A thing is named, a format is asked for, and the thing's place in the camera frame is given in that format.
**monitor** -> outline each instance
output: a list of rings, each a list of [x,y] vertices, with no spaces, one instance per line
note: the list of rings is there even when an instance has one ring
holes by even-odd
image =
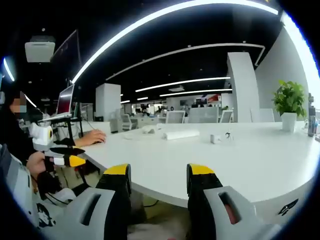
[[[72,96],[74,94],[75,85],[67,87],[60,92],[56,114],[66,114],[71,112]]]
[[[196,98],[195,103],[197,105],[205,105],[205,104],[207,104],[207,99],[205,97]]]

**fluorescent light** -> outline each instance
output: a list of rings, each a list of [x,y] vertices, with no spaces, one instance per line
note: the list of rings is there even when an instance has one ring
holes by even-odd
[[[308,84],[308,92],[311,93],[315,99],[313,105],[316,109],[320,109],[320,78],[315,58],[313,57],[311,50],[306,40],[302,36],[299,28],[296,26],[290,16],[283,12],[281,21],[283,22],[284,29],[291,38],[301,60],[306,82]]]
[[[6,72],[9,74],[9,77],[11,78],[12,82],[14,82],[14,81],[15,81],[15,78],[14,78],[14,76],[12,75],[12,73],[11,73],[11,71],[10,71],[10,69],[9,69],[9,66],[8,66],[7,61],[6,61],[5,58],[3,59],[3,64],[4,64],[4,67],[5,67]]]
[[[201,82],[201,81],[209,81],[209,80],[222,80],[222,79],[230,79],[229,76],[224,76],[224,77],[210,77],[210,78],[201,78],[201,79],[194,79],[194,80],[186,80],[186,81],[177,81],[177,82],[172,82],[172,83],[167,83],[167,84],[161,84],[157,86],[150,86],[146,88],[141,88],[138,90],[135,90],[136,92],[142,92],[150,89],[157,89],[157,88],[162,88],[166,86],[171,86],[171,85],[177,85],[177,84],[186,84],[186,83],[194,83],[194,82]]]
[[[145,96],[145,97],[137,98],[138,101],[140,101],[140,100],[145,100],[145,99],[148,99],[148,97]]]
[[[25,98],[29,101],[29,103],[31,103],[35,108],[37,107],[28,97],[27,97],[27,95],[24,95],[25,96]]]
[[[184,92],[162,94],[160,95],[160,97],[182,95],[182,94],[206,93],[206,92],[221,92],[221,91],[232,91],[232,89],[228,88],[228,89],[212,89],[212,90],[200,90],[200,91],[184,91]]]
[[[12,75],[12,73],[11,73],[11,71],[10,71],[10,69],[9,69],[9,66],[8,66],[7,61],[6,61],[5,58],[3,59],[3,64],[4,64],[4,67],[5,67],[6,72],[9,74],[9,77],[11,78],[12,82],[14,82],[14,81],[15,81],[14,76]],[[37,106],[30,100],[30,98],[27,97],[27,95],[24,95],[24,96],[25,96],[25,98],[29,101],[29,103],[31,103],[35,108],[37,107]]]
[[[266,6],[264,4],[254,2],[251,0],[193,0],[193,1],[187,1],[183,3],[179,3],[176,5],[172,5],[169,7],[166,7],[164,9],[161,9],[159,11],[156,11],[154,13],[151,13],[148,16],[145,16],[144,18],[136,21],[135,23],[131,24],[121,32],[119,32],[117,35],[115,35],[113,38],[111,38],[109,41],[107,41],[98,51],[93,54],[89,60],[82,66],[82,68],[79,70],[79,72],[74,76],[72,83],[74,84],[78,78],[84,73],[84,71],[96,60],[97,57],[100,56],[107,48],[109,48],[111,45],[113,45],[116,41],[120,40],[122,37],[127,35],[128,33],[132,32],[136,28],[146,24],[147,22],[150,22],[156,18],[159,18],[163,15],[185,9],[185,8],[190,8],[190,7],[195,7],[195,6],[200,6],[200,5],[208,5],[208,4],[236,4],[236,5],[244,5],[244,6],[249,6],[261,10],[265,10],[269,13],[278,14],[278,11],[276,9],[273,9],[269,6]]]

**white pillar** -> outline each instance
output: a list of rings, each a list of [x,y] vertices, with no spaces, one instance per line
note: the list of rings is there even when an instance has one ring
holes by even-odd
[[[255,70],[248,52],[229,52],[228,72],[232,85],[234,121],[251,123],[250,109],[260,108]]]
[[[121,108],[121,86],[104,83],[95,89],[95,116],[103,117],[103,121],[109,122],[116,118]]]

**projector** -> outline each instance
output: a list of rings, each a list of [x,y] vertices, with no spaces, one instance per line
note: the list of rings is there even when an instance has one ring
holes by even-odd
[[[182,85],[180,85],[179,87],[176,87],[176,88],[170,88],[169,91],[171,92],[182,92],[184,91],[184,87]]]
[[[28,63],[50,63],[55,46],[53,36],[33,36],[30,42],[24,44],[26,61]]]

